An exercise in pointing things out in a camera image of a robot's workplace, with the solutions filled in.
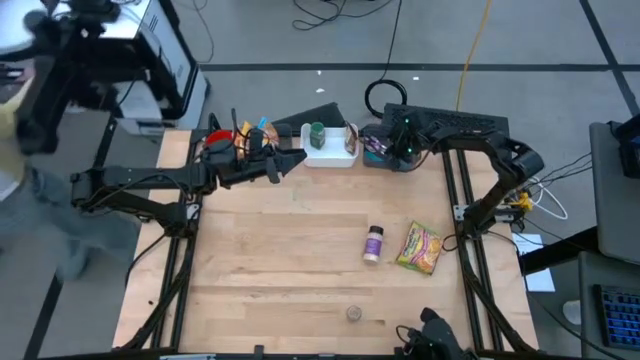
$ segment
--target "wooden table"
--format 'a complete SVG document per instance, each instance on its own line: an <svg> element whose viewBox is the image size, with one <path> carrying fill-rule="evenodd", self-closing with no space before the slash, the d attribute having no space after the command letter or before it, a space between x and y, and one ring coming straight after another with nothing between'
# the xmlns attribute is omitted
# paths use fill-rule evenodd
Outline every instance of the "wooden table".
<svg viewBox="0 0 640 360"><path fill-rule="evenodd" d="M184 164L189 135L165 134L159 167ZM474 194L480 197L496 176L485 155L468 152L467 158ZM178 193L156 190L150 197L170 202ZM441 254L432 276L394 263L412 220L442 236L453 233L439 155L411 174L366 168L361 161L350 169L301 164L279 185L260 179L217 190L204 200L180 351L252 353L261 344L268 353L390 354L401 344L396 325L419 328L426 306L449 322L461 346L470 346L455 252ZM377 266L362 261L370 225L385 229ZM511 236L506 225L492 230ZM157 224L144 225L138 252L161 233ZM455 239L449 241L452 246ZM157 303L168 243L133 270L114 346L128 341ZM498 307L537 347L513 245L489 235L485 249ZM345 315L352 305L363 312L356 323ZM479 309L485 347L490 347L484 308ZM164 344L173 316L170 309Z"/></svg>

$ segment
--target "cable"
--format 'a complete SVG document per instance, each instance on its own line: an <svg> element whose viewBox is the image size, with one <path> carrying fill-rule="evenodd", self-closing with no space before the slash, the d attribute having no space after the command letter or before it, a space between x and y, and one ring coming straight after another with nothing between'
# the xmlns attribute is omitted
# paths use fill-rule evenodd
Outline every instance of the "cable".
<svg viewBox="0 0 640 360"><path fill-rule="evenodd" d="M460 100L462 99L462 91L464 90L464 81L467 76L467 70L469 70L469 64L471 63L473 54L475 53L476 47L478 46L478 41L480 40L480 36L482 35L484 26L486 25L487 19L489 18L489 11L491 10L492 1L493 0L487 0L487 5L484 8L484 14L482 14L482 21L480 22L480 28L478 29L476 37L473 40L471 51L469 51L469 56L467 56L467 61L464 63L464 68L462 69L462 74L460 75L460 85L458 85L458 96L456 97L456 111L460 111Z"/></svg>
<svg viewBox="0 0 640 360"><path fill-rule="evenodd" d="M527 219L526 217L525 217L525 218L522 218L522 219L523 219L524 221L528 222L529 224L531 224L531 225L535 226L536 228L538 228L538 230L540 230L540 231L542 231L542 232L544 232L544 233L546 233L546 234L549 234L549 235L551 235L551 236L555 237L556 239L564 240L564 239L563 239L562 237L560 237L559 235L556 235L556 234L554 234L554 233L552 233L552 232L550 232L550 231L547 231L547 230L545 230L545 229L541 228L539 225L537 225L537 224L536 224L536 223L534 223L533 221L531 221L531 220Z"/></svg>
<svg viewBox="0 0 640 360"><path fill-rule="evenodd" d="M580 160L582 160L582 159L584 159L584 158L586 158L587 156L590 156L590 155L591 155L591 153L590 153L590 152L589 152L589 153L587 153L587 154L584 154L584 155L580 156L578 159L576 159L574 162L572 162L572 163L570 163L570 164L567 164L567 165L565 165L565 166L562 166L562 167L560 167L560 168L558 168L558 169L555 169L555 170L551 171L550 173L548 173L547 175L545 175L544 177L542 177L542 179L540 179L540 181L539 181L539 182L544 181L544 180L545 180L545 179L547 179L549 176L551 176L551 175L553 175L553 174L557 173L558 171L564 170L564 169L566 169L566 168L568 168L568 167L570 167L570 166L573 166L573 165L577 164L578 162L580 162Z"/></svg>
<svg viewBox="0 0 640 360"><path fill-rule="evenodd" d="M195 11L195 13L200 18L200 22L202 22L202 26L204 26L205 30L207 31L207 37L209 37L209 44L211 45L211 54L204 61L201 61L201 60L196 60L196 61L202 64L208 64L211 62L211 60L213 60L213 57L215 55L215 48L216 48L215 41L213 40L213 35L211 35L211 29L209 29L209 25L205 21L204 16L202 16L202 10L204 10L204 8L206 8L209 5L209 0L204 0L204 3L202 4L202 6L198 6L196 4L196 0L191 0L191 3L193 4L193 8L186 6L184 4L181 4L180 2L177 2L176 4L184 7L185 9Z"/></svg>
<svg viewBox="0 0 640 360"><path fill-rule="evenodd" d="M371 114L375 117L377 117L378 119L382 119L383 117L383 113L381 113L380 111L375 110L372 106L371 106L371 101L369 99L369 97L371 96L371 90L373 90L374 87L380 85L380 84L386 84L386 85L391 85L392 87L394 87L396 90L398 90L398 92L400 93L400 96L402 97L402 105L407 105L407 89L399 82L395 81L395 80L390 80L390 79L384 79L384 77L387 75L387 71L389 70L389 65L391 64L391 55L393 54L393 46L396 42L396 32L398 31L398 21L400 20L400 10L402 9L402 0L398 0L398 10L396 12L396 20L393 24L393 35L391 35L391 45L389 46L389 52L387 54L387 62L385 63L384 66L384 72L382 73L382 76L380 76L380 79L372 82L371 84L369 84L369 86L367 86L366 90L364 91L364 104L367 107L367 109L369 110L369 112L371 112Z"/></svg>
<svg viewBox="0 0 640 360"><path fill-rule="evenodd" d="M570 170L570 171L573 171L573 172L566 172L566 173L564 173L563 175L560 175L560 176L558 176L558 177L556 177L556 178L552 178L552 179L550 179L550 180L545 180L545 181L549 181L549 184L545 185L545 188L546 188L546 187L551 186L551 184L553 184L553 183L554 183L554 182L556 182L557 180L562 180L562 179L566 179L566 178L571 177L571 176L574 176L574 175L581 174L581 173L583 173L583 172L585 172L585 171L589 171L589 170L591 170L592 168L593 168L593 166L589 166L589 167L588 167L588 168L586 168L586 169L582 169L582 170L578 170L578 171ZM538 190L537 192L535 192L535 193L531 194L531 196L533 197L533 196L537 195L540 191L542 191L542 190Z"/></svg>
<svg viewBox="0 0 640 360"><path fill-rule="evenodd" d="M185 209L189 208L189 204L185 204ZM189 217L189 219L187 219L187 225L185 225L184 229L186 230L187 227L189 226L189 222L192 221L193 219L195 219L196 215L200 214L200 209L196 210L193 212L193 214L191 214L191 216ZM127 284L129 283L129 276L131 275L131 271L133 270L133 268L136 266L137 263L140 262L140 260L147 255L150 251L152 251L161 241L162 239L164 239L165 237L167 237L168 234L166 232L164 232L162 235L160 235L159 238L157 238L156 240L154 240L151 245L147 246L144 250L142 250L142 252L140 254L138 254L138 256L136 256L133 261L131 262L131 264L129 265L129 268L127 269L127 275L125 277L124 280L124 286L126 287Z"/></svg>
<svg viewBox="0 0 640 360"><path fill-rule="evenodd" d="M114 192L112 192L112 193L108 194L107 196L103 197L102 199L98 200L95 204L93 204L93 206L91 206L90 208L86 209L86 211L91 211L91 210L95 209L96 207L98 207L99 205L101 205L102 203L104 203L105 201L110 199L111 197L115 196L116 194L119 194L119 193L121 193L121 192L123 192L123 191L125 191L127 189L130 189L131 187L133 187L133 186L135 186L135 185L137 185L137 184L139 184L139 183L141 183L141 182L143 182L145 180L149 180L151 178L158 178L158 177L164 177L165 179L168 179L171 182L173 182L176 185L177 189L180 190L180 192L182 192L182 195L184 196L185 199L190 199L191 198L191 196L185 191L185 189L183 189L182 186L180 186L180 184L174 178L172 178L171 176L168 176L166 174L154 174L154 175L145 176L145 177L143 177L143 178L141 178L139 180L130 182L127 185L115 190ZM100 193L101 190L102 189L99 189L98 191L96 191L96 193L93 194L93 196L91 196L89 198L89 200L87 200L87 202L90 202L91 200L93 200L93 198L95 198L98 195L98 193Z"/></svg>
<svg viewBox="0 0 640 360"><path fill-rule="evenodd" d="M151 245L147 246L146 249L142 250L142 252L133 259L133 261L129 265L129 268L127 269L127 274L125 275L125 278L124 278L124 286L125 286L125 288L127 287L127 284L129 284L129 276L131 275L131 270L133 270L133 268L140 261L140 259L142 259L151 250L153 250L153 248L155 248L156 245L158 245L160 243L160 241L162 241L162 239L164 239L166 236L167 236L166 232L162 233L162 235L160 235L159 238L157 238L154 242L152 242Z"/></svg>
<svg viewBox="0 0 640 360"><path fill-rule="evenodd" d="M540 183L540 179L539 178L537 178L535 176L532 176L531 179L533 179L536 182L535 185L540 187L540 191L538 191L536 193L536 194L539 193L540 197L538 198L538 200L533 200L533 206L535 206L538 209L546 212L547 214L553 216L556 219L568 220L569 219L569 213L567 212L567 210L565 210L564 206L562 206L562 203L560 202L560 200L558 200L558 198L555 195L553 195L553 193L549 189L547 189L546 186L544 186L544 185L542 185ZM540 205L540 201L542 201L542 197L543 197L543 195L545 193L547 193L551 197L551 200L556 203L556 205L560 208L560 211L562 211L563 215L558 215L558 214L554 213L553 211L551 211L551 210L545 208L544 206Z"/></svg>
<svg viewBox="0 0 640 360"><path fill-rule="evenodd" d="M298 0L293 0L293 5L295 5L295 7L297 7L298 9L300 9L302 12L304 12L305 14L320 20L319 22L316 23L311 23L308 21L304 21L304 20L293 20L291 22L291 26L296 29L296 30L300 30L300 31L309 31L309 30L313 30L315 28L317 28L318 26L324 25L328 22L331 21L335 21L337 20L339 17L348 17L348 18L363 18L366 16L369 16L375 12L377 12L378 10L381 10L382 8L384 8L385 6L389 5L391 3L391 1L393 0L387 0L387 2L385 2L384 4L378 6L377 8L370 10L364 14L357 14L357 15L353 15L353 14L343 14L343 10L345 5L347 4L347 0L343 0L341 5L336 4L336 2L334 1L323 1L325 4L331 5L334 9L335 12L333 15L329 16L329 17L322 17L318 14L312 13L311 11L305 9L302 5L300 5L300 3L298 2Z"/></svg>
<svg viewBox="0 0 640 360"><path fill-rule="evenodd" d="M402 330L407 330L407 333L409 331L411 331L411 328L409 328L408 326L404 326L404 325L398 325L396 326L396 335L398 336L398 339L400 339L400 341L402 341L405 345L409 344L409 341L405 340L402 335L400 335L400 329Z"/></svg>
<svg viewBox="0 0 640 360"><path fill-rule="evenodd" d="M456 236L456 234L451 234L449 236L446 236L444 239L442 239L442 250L444 250L445 252L452 252L455 249L458 248L458 245L456 244L456 246L452 247L451 249L447 249L444 245L447 243L447 240L449 240L450 238Z"/></svg>
<svg viewBox="0 0 640 360"><path fill-rule="evenodd" d="M521 234L521 233L513 232L512 234L516 234L516 235L518 235L518 237L519 237L520 239L522 239L522 240L524 240L524 241L528 242L529 244L533 244L533 245L537 245L537 246L542 246L542 247L547 246L547 245L545 245L545 244L543 244L543 243L538 243L538 242L535 242L535 241L529 240L529 239L527 239L526 237L522 236L522 234Z"/></svg>

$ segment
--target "orange object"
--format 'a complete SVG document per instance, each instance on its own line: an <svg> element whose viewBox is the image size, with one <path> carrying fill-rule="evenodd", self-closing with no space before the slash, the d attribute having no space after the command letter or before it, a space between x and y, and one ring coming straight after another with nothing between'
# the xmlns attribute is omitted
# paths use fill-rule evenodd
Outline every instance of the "orange object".
<svg viewBox="0 0 640 360"><path fill-rule="evenodd" d="M205 144L206 146L209 146L220 140L231 141L232 139L233 139L233 133L230 130L218 130L207 137Z"/></svg>

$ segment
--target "snack bag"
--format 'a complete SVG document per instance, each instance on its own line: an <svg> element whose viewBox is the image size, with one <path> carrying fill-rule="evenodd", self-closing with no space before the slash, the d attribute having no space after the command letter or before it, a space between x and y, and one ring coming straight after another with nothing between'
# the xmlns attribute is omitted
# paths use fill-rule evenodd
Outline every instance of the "snack bag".
<svg viewBox="0 0 640 360"><path fill-rule="evenodd" d="M440 236L414 221L409 228L404 248L396 258L396 263L431 275L441 249Z"/></svg>

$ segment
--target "jeans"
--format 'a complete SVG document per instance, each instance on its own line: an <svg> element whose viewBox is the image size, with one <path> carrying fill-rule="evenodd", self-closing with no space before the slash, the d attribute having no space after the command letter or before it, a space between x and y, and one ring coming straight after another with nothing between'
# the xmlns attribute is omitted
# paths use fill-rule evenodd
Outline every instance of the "jeans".
<svg viewBox="0 0 640 360"><path fill-rule="evenodd" d="M0 201L0 237L37 234L43 227L62 233L47 236L63 239L56 244L61 255L56 275L61 281L81 275L91 249L125 263L133 260L138 238L133 221L115 212L82 214L71 206L70 184L53 174L27 168L20 187Z"/></svg>

